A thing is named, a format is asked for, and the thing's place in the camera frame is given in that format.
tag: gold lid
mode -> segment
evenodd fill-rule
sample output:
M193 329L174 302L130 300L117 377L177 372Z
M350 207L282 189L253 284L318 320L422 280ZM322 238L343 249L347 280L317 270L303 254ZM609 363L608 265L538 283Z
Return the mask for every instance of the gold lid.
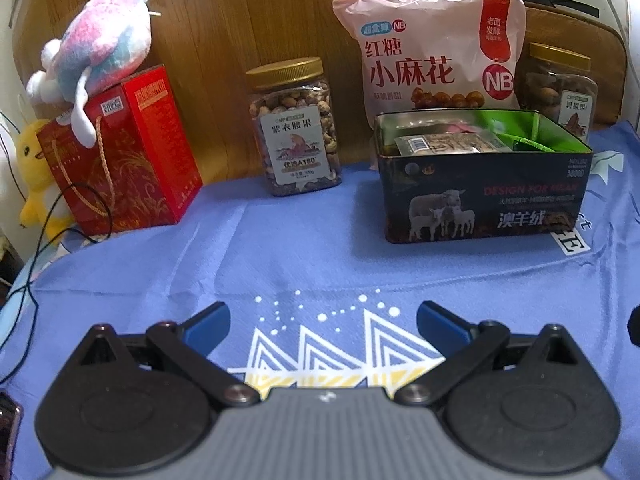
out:
M319 57L300 57L252 68L246 72L246 79L253 90L260 91L306 81L323 73Z
M556 46L531 43L529 45L529 55L536 59L541 59L542 61L570 66L585 72L591 70L590 57L583 56L577 52L572 52L571 50L565 50L564 48L558 48Z

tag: black tin box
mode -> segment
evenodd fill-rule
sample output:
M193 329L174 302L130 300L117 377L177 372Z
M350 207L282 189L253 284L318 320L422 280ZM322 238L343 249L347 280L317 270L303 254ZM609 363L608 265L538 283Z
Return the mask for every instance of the black tin box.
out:
M443 133L452 124L491 132L508 151L400 155L397 137ZM564 128L524 110L382 114L374 140L385 235L396 244L571 230L593 158Z

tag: red box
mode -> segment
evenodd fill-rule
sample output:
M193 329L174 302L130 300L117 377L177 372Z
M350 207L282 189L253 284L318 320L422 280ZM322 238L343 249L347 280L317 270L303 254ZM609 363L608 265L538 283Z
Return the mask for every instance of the red box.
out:
M71 131L70 112L38 133L60 189L70 182L93 187L110 206L114 232L177 223L202 179L164 66L139 72L94 96L84 111L93 124L99 118L113 193L100 142L89 149L82 146ZM109 231L104 207L90 190L69 189L65 199L87 235Z

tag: stuffed animal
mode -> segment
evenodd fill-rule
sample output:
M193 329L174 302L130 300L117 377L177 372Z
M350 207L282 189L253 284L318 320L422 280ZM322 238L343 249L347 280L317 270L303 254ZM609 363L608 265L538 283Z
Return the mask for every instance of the stuffed animal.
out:
M49 211L60 195L60 188L51 174L47 159L36 134L49 121L39 120L27 126L15 139L15 156L22 179L29 188L27 202L20 212L20 224L25 227L44 224ZM61 198L45 226L45 234L54 240L64 229L74 224L74 217Z
M74 104L71 127L85 147L95 144L95 127L84 113L94 96L133 74L151 48L149 0L91 0L62 40L44 46L39 70L27 83L32 104Z

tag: jar of pecans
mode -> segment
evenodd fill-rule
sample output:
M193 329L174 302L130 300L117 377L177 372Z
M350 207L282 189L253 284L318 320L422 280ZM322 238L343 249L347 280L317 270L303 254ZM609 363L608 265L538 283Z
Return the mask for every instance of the jar of pecans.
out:
M531 43L524 65L524 80L518 90L522 108L539 111L584 140L593 126L598 95L598 85L590 77L591 59Z
M249 70L255 139L269 190L287 196L341 182L329 85L319 57Z

